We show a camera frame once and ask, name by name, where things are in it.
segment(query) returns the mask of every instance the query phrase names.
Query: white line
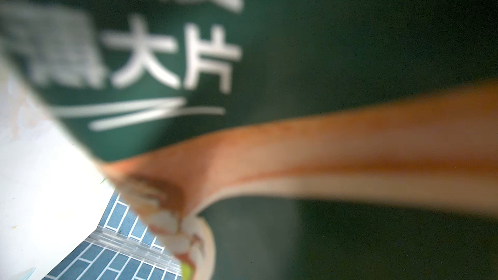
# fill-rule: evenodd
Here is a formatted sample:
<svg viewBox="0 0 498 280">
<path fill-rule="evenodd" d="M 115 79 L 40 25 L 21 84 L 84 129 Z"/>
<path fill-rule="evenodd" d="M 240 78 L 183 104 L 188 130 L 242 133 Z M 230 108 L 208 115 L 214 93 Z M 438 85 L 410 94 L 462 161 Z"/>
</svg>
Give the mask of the white line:
<svg viewBox="0 0 498 280">
<path fill-rule="evenodd" d="M 153 275 L 153 271 L 154 271 L 154 266 L 150 269 L 150 272 L 149 272 L 149 277 L 147 277 L 146 280 L 150 280 L 150 277 Z"/>
<path fill-rule="evenodd" d="M 54 280 L 59 280 L 59 278 L 77 261 L 81 258 L 81 256 L 88 250 L 90 246 L 92 246 L 93 243 L 90 243 L 81 253 L 71 262 L 71 264 L 67 265 L 66 268 L 57 276 Z"/>
<path fill-rule="evenodd" d="M 143 238 L 146 236 L 147 228 L 148 228 L 148 227 L 146 227 L 146 228 L 142 231 L 142 235 L 140 236 L 140 240 L 139 240 L 140 242 L 142 242 Z"/>
<path fill-rule="evenodd" d="M 80 118 L 127 113 L 152 107 L 173 108 L 185 104 L 187 100 L 184 97 L 167 97 L 93 105 L 51 106 L 50 110 L 58 117 Z"/>
<path fill-rule="evenodd" d="M 133 236 L 132 233 L 133 233 L 133 230 L 135 229 L 135 226 L 136 226 L 136 224 L 137 224 L 138 221 L 139 221 L 139 216 L 137 215 L 135 217 L 135 221 L 133 222 L 133 226 L 132 226 L 132 228 L 130 229 L 130 231 L 128 233 L 128 238 L 131 237 L 131 236 Z"/>
<path fill-rule="evenodd" d="M 88 264 L 88 266 L 81 272 L 81 274 L 75 279 L 75 280 L 80 280 L 81 277 L 87 272 L 87 270 L 90 268 L 90 266 L 102 255 L 102 253 L 105 251 L 106 248 L 102 248 L 100 253 Z"/>
<path fill-rule="evenodd" d="M 110 117 L 107 119 L 94 120 L 88 124 L 92 131 L 105 131 L 120 127 L 126 127 L 143 122 L 149 122 L 159 119 L 173 118 L 188 115 L 225 115 L 226 110 L 223 107 L 197 106 L 185 108 L 154 108 L 138 113 L 132 113 L 123 116 Z"/>
<path fill-rule="evenodd" d="M 123 270 L 125 269 L 126 265 L 128 264 L 129 260 L 131 260 L 132 258 L 128 256 L 128 259 L 126 261 L 126 263 L 123 265 L 123 267 L 121 267 L 121 270 L 120 272 L 117 273 L 117 276 L 114 278 L 114 279 L 119 279 L 119 277 L 121 276 L 121 273 L 123 272 Z"/>
<path fill-rule="evenodd" d="M 156 243 L 156 241 L 157 241 L 157 236 L 154 236 L 154 240 L 153 240 L 152 246 L 153 246 L 153 247 L 158 248 L 158 249 L 159 249 L 159 250 L 161 250 L 161 251 L 164 251 L 164 247 L 162 247 L 162 246 L 158 245 L 158 244 Z"/>
<path fill-rule="evenodd" d="M 116 228 L 116 232 L 119 232 L 121 224 L 125 220 L 125 216 L 128 214 L 128 211 L 129 211 L 129 206 L 126 207 L 126 210 L 124 211 L 123 216 L 121 217 L 121 221 L 120 221 L 119 225 Z"/>
<path fill-rule="evenodd" d="M 114 262 L 114 260 L 116 259 L 117 255 L 118 255 L 118 253 L 116 252 L 116 254 L 114 254 L 113 258 L 109 261 L 109 263 L 107 264 L 107 266 L 99 274 L 99 276 L 96 278 L 96 280 L 99 280 L 103 276 L 103 273 L 106 272 L 107 269 L 110 269 L 109 266 Z"/>
<path fill-rule="evenodd" d="M 143 262 L 140 262 L 140 265 L 139 265 L 139 267 L 136 269 L 135 273 L 133 274 L 132 279 L 135 279 L 136 274 L 138 274 L 138 273 L 139 273 L 140 267 L 142 267 L 142 264 L 143 264 Z"/>
<path fill-rule="evenodd" d="M 106 227 L 106 226 L 110 227 L 109 225 L 107 225 L 107 223 L 109 223 L 110 217 L 113 215 L 114 209 L 116 208 L 117 201 L 120 199 L 120 195 L 121 194 L 117 194 L 117 197 L 116 197 L 116 200 L 113 204 L 113 207 L 110 209 L 109 216 L 107 217 L 106 222 L 103 225 L 104 227 Z"/>
</svg>

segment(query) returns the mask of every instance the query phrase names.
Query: green background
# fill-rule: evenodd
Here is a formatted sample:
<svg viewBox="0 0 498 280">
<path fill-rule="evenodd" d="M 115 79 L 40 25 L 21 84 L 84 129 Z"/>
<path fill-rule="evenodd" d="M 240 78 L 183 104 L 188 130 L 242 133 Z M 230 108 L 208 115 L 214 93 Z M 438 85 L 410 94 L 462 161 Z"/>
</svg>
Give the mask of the green background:
<svg viewBox="0 0 498 280">
<path fill-rule="evenodd" d="M 204 39 L 221 24 L 243 47 L 233 91 L 202 75 L 195 91 L 144 75 L 106 91 L 36 88 L 52 105 L 186 96 L 227 115 L 188 116 L 91 132 L 91 119 L 63 120 L 104 160 L 124 159 L 221 128 L 334 112 L 492 78 L 498 72 L 498 0 L 245 0 L 240 15 L 211 3 L 156 0 L 31 0 L 83 9 L 100 29 L 128 31 L 140 13 L 154 34 L 179 41 L 159 60 L 183 78 L 183 26 Z M 101 47 L 106 65 L 127 52 Z M 496 279 L 496 222 L 341 202 L 242 197 L 202 215 L 217 247 L 215 279 Z"/>
<path fill-rule="evenodd" d="M 183 26 L 202 37 L 221 24 L 228 43 L 242 46 L 233 64 L 233 91 L 219 92 L 217 76 L 202 74 L 194 91 L 173 90 L 145 74 L 126 89 L 37 88 L 53 105 L 186 96 L 189 106 L 222 106 L 225 116 L 184 116 L 105 132 L 92 118 L 63 119 L 103 160 L 117 160 L 221 128 L 334 112 L 496 76 L 498 0 L 244 0 L 233 14 L 219 6 L 157 0 L 33 0 L 83 9 L 99 30 L 129 31 L 140 13 L 154 34 L 175 36 L 180 51 L 158 54 L 182 79 Z M 101 46 L 106 65 L 122 67 L 129 52 Z"/>
<path fill-rule="evenodd" d="M 213 280 L 495 280 L 498 222 L 345 202 L 239 197 L 201 213 Z"/>
</svg>

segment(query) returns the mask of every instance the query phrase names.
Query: white wall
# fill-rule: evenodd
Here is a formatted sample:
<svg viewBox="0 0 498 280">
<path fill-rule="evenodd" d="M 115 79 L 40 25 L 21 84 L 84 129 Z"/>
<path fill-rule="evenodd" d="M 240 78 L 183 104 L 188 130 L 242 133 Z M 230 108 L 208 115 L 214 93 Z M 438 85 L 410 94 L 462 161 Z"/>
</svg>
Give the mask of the white wall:
<svg viewBox="0 0 498 280">
<path fill-rule="evenodd" d="M 96 228 L 113 193 L 0 67 L 0 279 L 39 280 Z"/>
</svg>

